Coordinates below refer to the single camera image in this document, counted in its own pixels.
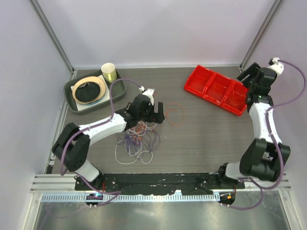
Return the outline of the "red plastic divided bin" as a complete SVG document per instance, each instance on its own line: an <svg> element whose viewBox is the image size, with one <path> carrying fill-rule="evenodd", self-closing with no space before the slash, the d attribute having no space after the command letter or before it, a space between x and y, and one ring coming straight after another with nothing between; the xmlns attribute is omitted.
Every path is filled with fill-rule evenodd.
<svg viewBox="0 0 307 230"><path fill-rule="evenodd" d="M188 77L184 90L237 116L247 108L247 89L241 82L201 65L197 65Z"/></svg>

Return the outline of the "dark green plastic tray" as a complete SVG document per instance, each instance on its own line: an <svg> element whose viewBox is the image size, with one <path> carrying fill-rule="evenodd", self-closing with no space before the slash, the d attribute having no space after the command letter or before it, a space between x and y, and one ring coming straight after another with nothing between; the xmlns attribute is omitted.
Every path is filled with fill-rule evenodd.
<svg viewBox="0 0 307 230"><path fill-rule="evenodd" d="M85 115L85 114L91 113L93 111L96 111L98 109L101 109L101 108L104 108L104 107L110 105L110 101L109 102L104 102L101 105L97 105L94 108L90 108L88 110L85 110L84 112L78 112L76 110L77 109L76 104L75 104L75 102L73 102L70 87L73 84L75 84L77 82L77 80L80 80L82 78L89 77L89 76L100 76L100 75L102 75L101 70L96 70L96 71L91 72L91 73L88 72L87 74L76 76L75 79L68 81L64 85L63 91L64 91L65 100L66 100L68 108L70 109L71 112L73 112L75 114L78 114L78 115ZM125 85L125 83L123 81L119 81L119 82L116 82L114 84L114 86L112 87L113 103L115 103L115 102L117 102L117 101L119 101L119 100L124 98L124 96L126 95L126 89L127 89L127 87L126 87L126 85Z"/></svg>

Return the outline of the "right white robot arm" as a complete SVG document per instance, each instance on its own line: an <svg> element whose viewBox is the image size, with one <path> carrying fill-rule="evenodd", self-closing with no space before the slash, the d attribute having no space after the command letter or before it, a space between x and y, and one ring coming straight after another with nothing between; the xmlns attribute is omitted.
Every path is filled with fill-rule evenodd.
<svg viewBox="0 0 307 230"><path fill-rule="evenodd" d="M274 103L269 93L283 70L279 59L273 58L268 67L253 63L238 76L237 79L247 89L245 103L252 119L254 140L239 162L220 166L216 178L220 188L228 189L242 181L259 179L272 182L267 189L273 189L281 182L291 150L277 134L273 118Z"/></svg>

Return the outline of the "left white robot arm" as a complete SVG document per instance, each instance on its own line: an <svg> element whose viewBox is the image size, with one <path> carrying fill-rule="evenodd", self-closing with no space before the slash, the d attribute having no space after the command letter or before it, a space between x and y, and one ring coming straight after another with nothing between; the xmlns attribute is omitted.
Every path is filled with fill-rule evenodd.
<svg viewBox="0 0 307 230"><path fill-rule="evenodd" d="M67 124L53 145L52 153L91 191L97 191L102 186L103 174L87 159L90 146L110 135L127 131L140 121L161 124L164 119L164 104L159 102L155 112L150 97L139 94L132 103L112 111L105 119L83 126Z"/></svg>

